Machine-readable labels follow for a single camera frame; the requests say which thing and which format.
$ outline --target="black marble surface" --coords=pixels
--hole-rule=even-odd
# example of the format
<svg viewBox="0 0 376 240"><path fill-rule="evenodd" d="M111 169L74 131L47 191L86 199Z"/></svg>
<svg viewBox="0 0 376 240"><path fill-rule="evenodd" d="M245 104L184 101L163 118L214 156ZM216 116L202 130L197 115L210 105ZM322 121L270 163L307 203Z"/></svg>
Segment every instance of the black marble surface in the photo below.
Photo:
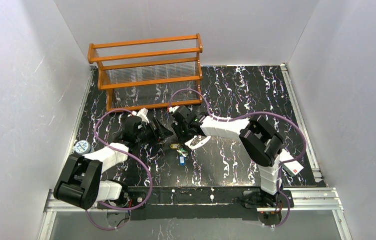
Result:
<svg viewBox="0 0 376 240"><path fill-rule="evenodd" d="M211 104L211 111L221 117L237 117L255 112L269 111L292 119L295 114L289 99L279 66L205 66L202 68L202 93ZM149 91L150 103L168 101L169 95L178 90L171 85L161 85ZM127 104L136 103L139 91L128 88L119 92L119 98ZM87 140L96 149L103 145L93 137L93 127L105 114L106 93L97 88L95 73L80 122L76 141ZM204 112L205 104L190 106L193 111ZM155 116L171 129L172 117L166 108L150 109L148 117ZM284 148L293 156L300 153L302 143L299 135L284 122L269 119L275 128L286 136ZM121 130L122 115L111 114L99 127L99 135L111 142ZM185 166L179 165L178 153L170 148L177 143L176 136L161 144L143 145L135 154L149 166L155 186L166 187L214 187L259 186L259 171L241 143L231 139L212 137L203 147L192 150ZM307 156L300 162L304 169L295 177L286 173L286 186L315 186ZM103 180L115 179L130 186L148 186L145 170L135 160L118 164L103 174Z"/></svg>

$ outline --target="orange wooden rack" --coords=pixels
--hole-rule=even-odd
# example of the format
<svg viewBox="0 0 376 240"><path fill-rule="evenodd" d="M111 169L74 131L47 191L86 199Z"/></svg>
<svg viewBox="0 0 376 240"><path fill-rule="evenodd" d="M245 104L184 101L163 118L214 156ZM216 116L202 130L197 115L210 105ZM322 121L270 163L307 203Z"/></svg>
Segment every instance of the orange wooden rack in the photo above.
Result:
<svg viewBox="0 0 376 240"><path fill-rule="evenodd" d="M185 43L182 47L178 47L177 42L181 43L183 41L189 41L193 46ZM173 42L172 46L167 46L169 42ZM142 46L141 50L157 49L157 46L159 46L159 49L156 51L139 52L136 49L137 46ZM91 64L96 63L98 65L98 88L107 92L107 111L110 111L116 109L112 99L114 90L116 89L193 81L196 90L201 92L200 81L202 79L202 71L200 53L202 53L202 43L200 34L197 33L196 35L114 43L91 43L89 45L88 61ZM193 56L173 58L174 56L187 54ZM140 59L142 61L133 63L124 62L133 59ZM197 99L173 101L172 105L192 105L200 104L201 102L201 97L198 97ZM168 104L168 102L161 102L123 106L121 108L135 111L142 108L164 108Z"/></svg>

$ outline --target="small bottle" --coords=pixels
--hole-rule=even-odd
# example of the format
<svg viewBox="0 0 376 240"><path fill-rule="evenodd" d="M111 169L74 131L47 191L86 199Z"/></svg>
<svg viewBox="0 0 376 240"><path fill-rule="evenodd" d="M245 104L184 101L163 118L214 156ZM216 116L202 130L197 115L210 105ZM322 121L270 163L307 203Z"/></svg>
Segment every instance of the small bottle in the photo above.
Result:
<svg viewBox="0 0 376 240"><path fill-rule="evenodd" d="M181 166L185 166L185 157L182 155L179 155L179 163Z"/></svg>

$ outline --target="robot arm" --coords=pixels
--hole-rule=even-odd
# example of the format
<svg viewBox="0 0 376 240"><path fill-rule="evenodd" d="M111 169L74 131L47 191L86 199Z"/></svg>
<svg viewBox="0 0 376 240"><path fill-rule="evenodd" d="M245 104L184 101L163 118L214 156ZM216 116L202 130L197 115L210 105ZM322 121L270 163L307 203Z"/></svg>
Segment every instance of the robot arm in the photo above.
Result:
<svg viewBox="0 0 376 240"><path fill-rule="evenodd" d="M146 109L133 112L110 146L131 152L143 143L158 143L173 135L155 117L150 122L146 113ZM122 185L112 180L101 181L101 174L126 160L126 154L109 147L84 155L70 155L55 185L54 197L82 209L90 208L96 201L118 199Z"/></svg>
<svg viewBox="0 0 376 240"><path fill-rule="evenodd" d="M292 157L282 149L282 136L265 117L217 121L207 113L196 115L185 106L171 107L169 112L174 117L172 128L181 143L187 142L196 135L219 136L241 141L260 170L260 193L263 204L273 206L278 201L278 189L282 185L282 181L278 180L279 163L281 157L284 158L283 160Z"/></svg>

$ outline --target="white wall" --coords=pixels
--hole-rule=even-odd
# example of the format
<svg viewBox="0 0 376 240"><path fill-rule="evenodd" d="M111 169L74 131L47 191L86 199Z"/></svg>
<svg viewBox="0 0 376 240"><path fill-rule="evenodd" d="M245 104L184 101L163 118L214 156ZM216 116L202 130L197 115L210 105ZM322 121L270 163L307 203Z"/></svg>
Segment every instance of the white wall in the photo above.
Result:
<svg viewBox="0 0 376 240"><path fill-rule="evenodd" d="M90 43L200 33L203 65L279 65L318 0L55 0L82 52Z"/></svg>
<svg viewBox="0 0 376 240"><path fill-rule="evenodd" d="M288 67L353 238L376 239L376 1L321 1Z"/></svg>
<svg viewBox="0 0 376 240"><path fill-rule="evenodd" d="M0 239L37 238L88 79L52 0L0 0Z"/></svg>

